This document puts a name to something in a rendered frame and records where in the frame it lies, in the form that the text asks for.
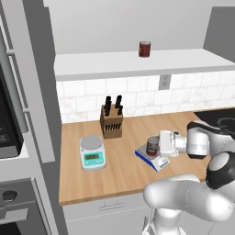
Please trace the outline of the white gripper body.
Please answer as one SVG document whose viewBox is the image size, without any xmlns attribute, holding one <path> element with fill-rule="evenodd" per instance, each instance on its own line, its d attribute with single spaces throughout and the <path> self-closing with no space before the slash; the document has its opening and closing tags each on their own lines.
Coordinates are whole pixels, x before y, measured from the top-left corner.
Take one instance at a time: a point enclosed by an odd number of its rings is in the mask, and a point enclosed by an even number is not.
<svg viewBox="0 0 235 235">
<path fill-rule="evenodd" d="M 160 131 L 160 155 L 167 157 L 175 154 L 174 134 L 169 130 Z"/>
</svg>

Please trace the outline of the dark red food can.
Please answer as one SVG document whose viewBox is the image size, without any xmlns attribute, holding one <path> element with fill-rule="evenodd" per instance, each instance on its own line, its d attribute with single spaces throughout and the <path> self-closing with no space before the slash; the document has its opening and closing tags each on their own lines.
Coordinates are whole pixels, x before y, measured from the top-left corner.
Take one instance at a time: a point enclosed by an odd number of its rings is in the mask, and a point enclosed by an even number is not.
<svg viewBox="0 0 235 235">
<path fill-rule="evenodd" d="M 139 56 L 141 58 L 148 58 L 151 54 L 151 43 L 149 41 L 141 41 L 139 48 Z"/>
<path fill-rule="evenodd" d="M 156 156 L 159 150 L 159 138 L 149 137 L 147 140 L 146 152 L 150 156 Z"/>
</svg>

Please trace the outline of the blue and white digital scale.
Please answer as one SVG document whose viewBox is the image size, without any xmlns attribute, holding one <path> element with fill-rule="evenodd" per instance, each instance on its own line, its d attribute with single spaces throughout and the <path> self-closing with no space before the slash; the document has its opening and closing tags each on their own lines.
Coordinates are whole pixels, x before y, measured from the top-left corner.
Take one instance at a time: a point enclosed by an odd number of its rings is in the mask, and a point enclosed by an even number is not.
<svg viewBox="0 0 235 235">
<path fill-rule="evenodd" d="M 135 150 L 135 154 L 151 166 L 156 172 L 159 172 L 165 166 L 170 164 L 167 157 L 160 155 L 150 156 L 147 154 L 147 144 L 144 144 Z"/>
</svg>

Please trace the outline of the white and teal digital scale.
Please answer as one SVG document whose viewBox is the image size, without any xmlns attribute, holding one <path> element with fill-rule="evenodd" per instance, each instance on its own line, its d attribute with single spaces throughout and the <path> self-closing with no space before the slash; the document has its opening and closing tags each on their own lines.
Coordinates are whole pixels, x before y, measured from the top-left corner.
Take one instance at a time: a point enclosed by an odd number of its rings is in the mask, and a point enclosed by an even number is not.
<svg viewBox="0 0 235 235">
<path fill-rule="evenodd" d="M 87 136 L 79 140 L 81 165 L 84 171 L 96 171 L 106 167 L 106 152 L 103 139 Z"/>
</svg>

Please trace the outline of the grey cabinet door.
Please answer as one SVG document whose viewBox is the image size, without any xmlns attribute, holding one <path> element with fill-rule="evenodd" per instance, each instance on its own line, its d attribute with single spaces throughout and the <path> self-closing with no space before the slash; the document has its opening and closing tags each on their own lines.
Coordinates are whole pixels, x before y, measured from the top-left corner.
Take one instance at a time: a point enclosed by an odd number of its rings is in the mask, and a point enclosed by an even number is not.
<svg viewBox="0 0 235 235">
<path fill-rule="evenodd" d="M 47 131 L 54 161 L 61 157 L 62 121 L 54 72 L 55 48 L 50 22 L 50 10 L 43 0 L 23 0 L 28 32 L 36 63 L 40 94 L 47 119 Z"/>
<path fill-rule="evenodd" d="M 213 6 L 203 48 L 235 63 L 235 6 Z"/>
</svg>

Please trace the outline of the black hob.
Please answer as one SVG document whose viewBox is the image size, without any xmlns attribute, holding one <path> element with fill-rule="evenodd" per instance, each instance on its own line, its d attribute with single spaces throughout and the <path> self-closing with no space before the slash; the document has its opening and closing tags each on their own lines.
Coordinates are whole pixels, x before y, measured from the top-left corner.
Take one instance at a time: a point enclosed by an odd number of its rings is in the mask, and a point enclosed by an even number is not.
<svg viewBox="0 0 235 235">
<path fill-rule="evenodd" d="M 235 108 L 199 111 L 195 115 L 210 126 L 235 132 Z"/>
</svg>

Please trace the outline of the wooden knife block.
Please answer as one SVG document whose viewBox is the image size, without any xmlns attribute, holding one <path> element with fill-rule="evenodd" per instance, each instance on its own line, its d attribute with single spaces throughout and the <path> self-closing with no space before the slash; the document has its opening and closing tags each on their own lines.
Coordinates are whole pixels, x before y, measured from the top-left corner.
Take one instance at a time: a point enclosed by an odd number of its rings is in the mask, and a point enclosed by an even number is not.
<svg viewBox="0 0 235 235">
<path fill-rule="evenodd" d="M 118 109 L 112 105 L 109 115 L 106 115 L 105 106 L 101 107 L 100 126 L 105 139 L 116 139 L 122 137 L 123 115 L 118 114 Z"/>
</svg>

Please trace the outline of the grey drawer front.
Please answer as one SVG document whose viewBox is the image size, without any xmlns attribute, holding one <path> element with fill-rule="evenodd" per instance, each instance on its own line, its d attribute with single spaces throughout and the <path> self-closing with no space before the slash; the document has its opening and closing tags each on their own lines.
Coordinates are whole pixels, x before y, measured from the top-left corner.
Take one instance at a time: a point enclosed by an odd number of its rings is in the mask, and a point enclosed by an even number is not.
<svg viewBox="0 0 235 235">
<path fill-rule="evenodd" d="M 125 206 L 118 209 L 112 209 L 108 211 L 99 211 L 99 207 L 103 206 L 104 203 L 107 205 L 115 204 L 116 202 L 124 203 Z M 73 221 L 81 218 L 91 218 L 96 216 L 101 216 L 109 213 L 117 213 L 120 211 L 138 209 L 146 207 L 149 209 L 147 204 L 143 199 L 142 193 L 110 197 L 95 201 L 89 201 L 84 203 L 72 204 L 69 206 L 63 206 L 63 213 L 66 221 Z"/>
</svg>

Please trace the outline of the black microwave oven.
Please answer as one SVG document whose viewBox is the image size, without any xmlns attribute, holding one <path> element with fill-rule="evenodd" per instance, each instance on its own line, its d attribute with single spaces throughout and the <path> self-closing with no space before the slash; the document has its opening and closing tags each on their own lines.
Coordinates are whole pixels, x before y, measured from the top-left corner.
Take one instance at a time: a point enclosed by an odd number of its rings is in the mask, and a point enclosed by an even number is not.
<svg viewBox="0 0 235 235">
<path fill-rule="evenodd" d="M 21 153 L 23 143 L 24 139 L 0 65 L 0 159 L 17 157 Z"/>
</svg>

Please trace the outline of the grey built-in oven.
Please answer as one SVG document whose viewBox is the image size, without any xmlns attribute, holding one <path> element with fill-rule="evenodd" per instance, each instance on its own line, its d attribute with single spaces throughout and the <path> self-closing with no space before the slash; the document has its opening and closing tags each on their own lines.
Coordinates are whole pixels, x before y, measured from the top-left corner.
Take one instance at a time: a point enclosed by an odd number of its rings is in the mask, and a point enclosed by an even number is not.
<svg viewBox="0 0 235 235">
<path fill-rule="evenodd" d="M 50 235 L 33 178 L 0 183 L 0 235 Z"/>
</svg>

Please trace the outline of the grey wall outlet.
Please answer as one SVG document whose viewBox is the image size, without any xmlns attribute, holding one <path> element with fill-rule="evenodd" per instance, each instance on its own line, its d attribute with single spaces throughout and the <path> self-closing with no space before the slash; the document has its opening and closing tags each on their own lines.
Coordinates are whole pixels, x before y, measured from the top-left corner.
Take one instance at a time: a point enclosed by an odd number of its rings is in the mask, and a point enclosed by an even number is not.
<svg viewBox="0 0 235 235">
<path fill-rule="evenodd" d="M 172 76 L 170 74 L 161 75 L 159 80 L 159 89 L 160 90 L 168 90 L 170 88 Z"/>
</svg>

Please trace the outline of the white open wall cabinet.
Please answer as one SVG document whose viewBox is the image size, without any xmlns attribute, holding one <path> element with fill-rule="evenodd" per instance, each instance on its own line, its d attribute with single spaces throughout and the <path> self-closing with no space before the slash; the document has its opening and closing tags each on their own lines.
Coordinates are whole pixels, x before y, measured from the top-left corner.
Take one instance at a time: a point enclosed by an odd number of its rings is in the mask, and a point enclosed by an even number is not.
<svg viewBox="0 0 235 235">
<path fill-rule="evenodd" d="M 229 71 L 203 48 L 213 6 L 235 0 L 43 0 L 58 81 Z M 141 41 L 151 43 L 148 58 Z"/>
</svg>

